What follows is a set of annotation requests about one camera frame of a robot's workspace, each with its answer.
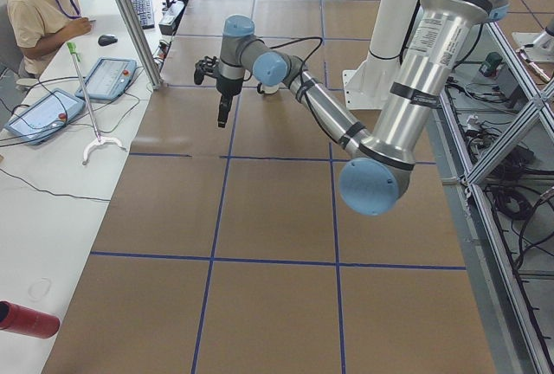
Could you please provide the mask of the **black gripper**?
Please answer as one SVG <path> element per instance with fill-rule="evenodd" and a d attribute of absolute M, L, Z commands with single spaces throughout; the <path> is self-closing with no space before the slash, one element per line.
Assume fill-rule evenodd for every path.
<path fill-rule="evenodd" d="M 218 107 L 217 125 L 225 128 L 233 98 L 242 91 L 242 79 L 230 79 L 220 75 L 216 80 L 216 89 L 222 95 L 222 101 L 224 102 Z"/>

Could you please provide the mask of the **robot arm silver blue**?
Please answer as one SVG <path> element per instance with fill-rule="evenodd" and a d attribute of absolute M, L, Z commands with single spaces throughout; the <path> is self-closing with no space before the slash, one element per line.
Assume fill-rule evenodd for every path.
<path fill-rule="evenodd" d="M 218 125 L 225 126 L 232 99 L 250 72 L 261 84 L 284 84 L 328 137 L 351 155 L 339 176 L 345 203 L 359 214 L 390 210 L 408 189 L 414 147 L 454 68 L 470 29 L 500 19 L 507 0 L 420 0 L 422 20 L 408 47 L 373 131 L 307 71 L 301 59 L 270 49 L 247 16 L 229 16 L 222 31 L 216 88 Z"/>

